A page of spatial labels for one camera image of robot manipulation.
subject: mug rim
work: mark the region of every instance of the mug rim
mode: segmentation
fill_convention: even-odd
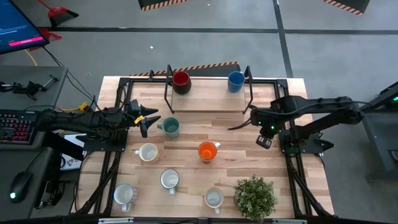
[[[176,83],[175,81],[174,81],[174,77],[175,77],[175,75],[176,74],[179,74],[179,73],[183,73],[183,74],[186,74],[187,75],[187,77],[188,77],[188,80],[187,80],[187,82],[185,82],[184,84],[178,84],[178,83]],[[189,82],[189,74],[187,73],[187,72],[184,72],[184,71],[179,71],[179,72],[176,72],[174,75],[173,75],[173,84],[175,84],[175,85],[178,85],[178,86],[184,86],[184,85],[186,85],[188,82]]]
[[[200,146],[201,146],[203,143],[206,143],[206,142],[210,142],[210,143],[212,143],[212,144],[214,145],[214,147],[216,147],[216,154],[215,154],[212,158],[210,158],[210,159],[205,159],[205,158],[203,158],[203,157],[201,156],[200,152],[199,152]],[[214,143],[211,142],[211,141],[204,141],[204,142],[200,143],[200,145],[199,145],[199,147],[198,147],[198,154],[199,154],[199,156],[200,156],[202,159],[204,159],[204,160],[206,160],[206,161],[212,160],[212,159],[214,159],[214,158],[217,156],[217,146],[216,146],[216,144],[214,144]]]
[[[164,186],[164,185],[162,184],[162,176],[163,176],[163,173],[166,172],[167,170],[174,170],[174,171],[177,173],[177,175],[178,175],[178,182],[177,182],[177,184],[176,184],[174,187],[166,187],[166,186]],[[176,188],[176,187],[178,186],[179,183],[180,183],[180,174],[179,174],[175,169],[166,169],[166,170],[163,170],[162,174],[160,175],[160,184],[161,184],[162,187],[164,187],[164,188],[166,188],[166,189],[173,189],[173,188]]]
[[[156,156],[158,155],[159,150],[158,150],[157,147],[155,146],[155,149],[156,149],[156,156],[155,156],[153,159],[151,159],[151,160],[144,159],[144,158],[142,158],[142,156],[141,156],[141,148],[144,147],[144,146],[147,145],[147,144],[151,144],[151,145],[155,146],[155,144],[152,144],[152,143],[145,143],[145,144],[143,144],[143,145],[138,149],[138,151],[139,151],[139,155],[138,155],[138,156],[139,156],[139,158],[142,159],[143,161],[145,161],[145,162],[150,162],[150,161],[153,161],[154,159],[156,159]]]
[[[229,79],[229,78],[231,77],[231,75],[232,75],[233,73],[235,73],[235,72],[236,72],[236,73],[240,73],[240,74],[243,76],[243,82],[242,82],[241,84],[235,84],[235,83],[231,82],[231,80]],[[235,72],[231,72],[231,73],[228,75],[228,82],[229,82],[230,84],[234,85],[234,86],[240,86],[240,85],[244,84],[244,79],[245,79],[244,74],[243,74],[242,72],[239,72],[239,71],[235,71]]]
[[[114,192],[113,192],[113,200],[114,200],[117,204],[119,204],[119,205],[127,205],[128,203],[121,204],[121,203],[117,202],[116,199],[115,199],[115,196],[114,196],[115,193],[116,193],[116,189],[117,189],[118,187],[122,186],[122,185],[128,185],[128,186],[130,186],[130,187],[132,188],[132,197],[131,197],[131,200],[130,200],[128,203],[131,203],[131,202],[132,202],[132,200],[133,200],[133,198],[134,198],[134,195],[135,195],[135,191],[134,191],[134,187],[133,187],[131,184],[128,184],[128,183],[119,184],[119,185],[114,189]]]
[[[174,132],[172,132],[172,133],[170,133],[170,132],[167,132],[165,129],[164,129],[164,123],[166,122],[166,120],[167,119],[174,119],[174,120],[176,120],[177,122],[178,122],[178,128],[177,128],[177,130],[175,130]],[[177,118],[174,118],[174,117],[168,117],[168,118],[166,118],[166,119],[164,119],[164,121],[162,122],[162,130],[165,132],[165,133],[167,133],[167,134],[174,134],[174,133],[176,133],[177,131],[179,131],[180,130],[180,121],[177,119]]]
[[[211,189],[218,189],[218,190],[220,190],[220,192],[223,194],[223,199],[222,199],[222,201],[220,202],[220,204],[218,205],[218,206],[211,206],[211,205],[209,205],[209,203],[207,203],[207,200],[206,200],[206,195],[207,195],[207,193],[209,192],[209,190],[211,190]],[[223,202],[224,202],[224,198],[225,198],[225,196],[224,196],[224,192],[222,191],[222,189],[221,188],[219,188],[219,187],[216,187],[216,186],[212,186],[212,187],[209,187],[207,190],[206,190],[206,192],[205,192],[205,203],[207,204],[207,206],[209,206],[210,208],[220,208],[221,207],[221,205],[223,204]]]

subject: white mug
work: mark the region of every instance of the white mug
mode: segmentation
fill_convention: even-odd
[[[220,214],[220,206],[224,202],[224,194],[218,187],[210,187],[205,193],[205,202],[210,208],[214,208],[216,214]]]
[[[159,159],[159,151],[156,146],[151,143],[143,144],[135,153],[139,155],[144,162],[156,162]]]
[[[116,203],[122,205],[122,212],[128,212],[131,203],[137,199],[137,190],[129,184],[121,184],[114,190],[113,199]]]
[[[180,182],[180,176],[176,170],[167,169],[160,176],[160,183],[169,190],[171,196],[175,195],[175,188]]]

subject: orange mug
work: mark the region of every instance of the orange mug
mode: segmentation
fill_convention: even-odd
[[[204,162],[210,162],[217,155],[217,149],[221,146],[218,142],[202,142],[198,148],[199,156]]]

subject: warning stripe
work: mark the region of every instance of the warning stripe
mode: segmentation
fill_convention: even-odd
[[[171,6],[173,4],[186,2],[186,1],[188,1],[188,0],[169,0],[169,1],[165,1],[165,2],[156,3],[156,4],[153,4],[153,5],[142,7],[141,10],[149,11],[149,10],[152,10],[152,9],[157,9],[157,8],[164,7],[164,6]]]
[[[176,68],[173,70],[173,72],[181,72],[181,71],[189,71],[189,70],[213,68],[213,67],[220,67],[220,66],[225,66],[225,65],[237,65],[237,64],[238,64],[238,62],[225,62],[225,63],[215,63],[215,64],[211,64],[211,65],[198,65],[198,66],[185,67],[185,68]],[[158,72],[154,72],[154,75],[162,76],[165,73],[167,73],[166,70],[158,71]],[[134,74],[134,75],[130,75],[130,76],[149,76],[149,72]]]
[[[352,7],[349,7],[349,6],[346,6],[346,5],[344,5],[342,3],[339,3],[339,2],[337,2],[335,0],[322,0],[322,1],[326,2],[328,4],[331,4],[332,6],[336,6],[336,7],[340,8],[340,9],[344,9],[344,10],[350,12],[350,13],[353,13],[353,14],[356,14],[356,15],[359,15],[359,16],[363,16],[363,13],[360,12],[359,10],[354,9]]]

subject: mug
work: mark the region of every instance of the mug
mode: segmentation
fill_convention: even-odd
[[[160,176],[160,183],[169,190],[171,196],[175,195],[175,188],[180,182],[180,176],[176,170],[167,169]]]
[[[144,162],[156,162],[159,159],[159,151],[152,143],[143,144],[135,153],[139,155]]]
[[[244,75],[242,72],[232,72],[228,76],[228,90],[231,93],[236,93],[242,89],[244,83]]]
[[[130,211],[131,203],[137,199],[137,196],[137,190],[129,184],[121,184],[113,192],[113,199],[122,205],[122,212]]]
[[[180,122],[177,118],[166,118],[162,124],[157,125],[157,128],[162,129],[171,138],[176,138],[180,135]]]
[[[210,208],[214,208],[216,214],[220,214],[220,206],[224,202],[224,194],[218,187],[210,187],[205,193],[205,202]]]
[[[217,155],[217,149],[220,148],[221,144],[218,142],[216,144],[212,142],[202,142],[199,145],[198,153],[200,158],[204,162],[210,162]]]
[[[177,72],[173,75],[174,92],[184,95],[187,94],[192,87],[191,78],[187,72]]]

